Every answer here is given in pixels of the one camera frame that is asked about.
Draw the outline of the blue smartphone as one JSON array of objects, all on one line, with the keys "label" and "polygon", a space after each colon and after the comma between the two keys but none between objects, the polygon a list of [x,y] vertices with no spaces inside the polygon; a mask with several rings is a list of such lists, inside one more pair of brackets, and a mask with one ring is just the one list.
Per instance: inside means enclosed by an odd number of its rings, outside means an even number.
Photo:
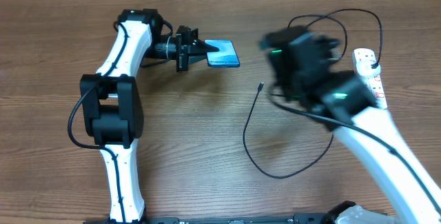
[{"label": "blue smartphone", "polygon": [[207,53],[207,64],[213,68],[238,68],[240,61],[235,47],[230,40],[206,39],[207,45],[218,48],[218,52]]}]

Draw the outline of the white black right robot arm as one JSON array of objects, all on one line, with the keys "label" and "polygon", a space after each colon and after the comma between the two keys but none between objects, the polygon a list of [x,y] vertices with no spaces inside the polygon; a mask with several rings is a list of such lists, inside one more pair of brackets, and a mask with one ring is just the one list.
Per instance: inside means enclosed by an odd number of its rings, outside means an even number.
[{"label": "white black right robot arm", "polygon": [[278,108],[322,123],[364,165],[402,223],[439,223],[440,187],[404,141],[390,111],[352,70],[334,72],[339,39],[305,26],[266,34],[261,50],[275,72],[275,87],[301,110]]}]

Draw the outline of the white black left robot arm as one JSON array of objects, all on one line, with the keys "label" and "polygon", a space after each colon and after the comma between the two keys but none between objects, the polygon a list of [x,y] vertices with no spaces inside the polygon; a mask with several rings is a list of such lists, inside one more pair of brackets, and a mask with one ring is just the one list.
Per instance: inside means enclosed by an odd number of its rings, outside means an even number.
[{"label": "white black left robot arm", "polygon": [[137,147],[144,128],[144,112],[136,84],[143,60],[154,65],[176,61],[179,72],[207,58],[219,48],[198,38],[198,31],[171,27],[156,9],[125,9],[114,22],[116,40],[103,65],[80,80],[85,131],[94,139],[91,149],[101,153],[110,190],[106,223],[146,223],[145,201],[139,186]]}]

